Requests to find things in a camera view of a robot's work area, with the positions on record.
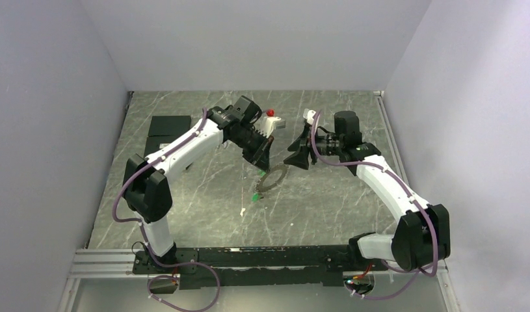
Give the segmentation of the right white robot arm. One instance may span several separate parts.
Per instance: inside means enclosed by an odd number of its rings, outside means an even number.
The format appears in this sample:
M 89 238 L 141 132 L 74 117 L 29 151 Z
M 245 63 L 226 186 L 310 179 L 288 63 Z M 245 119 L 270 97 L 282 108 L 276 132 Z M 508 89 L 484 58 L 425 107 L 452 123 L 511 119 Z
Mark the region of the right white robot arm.
M 365 142 L 356 113 L 335 113 L 333 131 L 318 134 L 320 112 L 305 110 L 304 128 L 288 147 L 284 164 L 307 170 L 321 161 L 346 167 L 381 199 L 397 223 L 394 234 L 364 233 L 350 239 L 347 261 L 362 270 L 378 259 L 403 272 L 437 273 L 451 253 L 449 211 L 414 192 L 389 166 L 379 149 Z

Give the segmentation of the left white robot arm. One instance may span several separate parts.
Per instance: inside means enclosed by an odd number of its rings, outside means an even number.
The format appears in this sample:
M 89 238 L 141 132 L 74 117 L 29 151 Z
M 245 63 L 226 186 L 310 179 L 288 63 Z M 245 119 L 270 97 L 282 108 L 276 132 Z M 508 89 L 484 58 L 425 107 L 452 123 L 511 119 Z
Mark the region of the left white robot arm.
M 113 209 L 124 199 L 133 211 L 132 220 L 141 228 L 143 245 L 156 271 L 169 272 L 176 264 L 176 243 L 167 219 L 174 204 L 170 183 L 200 157 L 227 142 L 241 149 L 245 161 L 267 171 L 272 134 L 283 127 L 281 117 L 271 110 L 263 112 L 253 100 L 241 96 L 226 108 L 204 109 L 194 127 L 159 151 L 128 159 Z

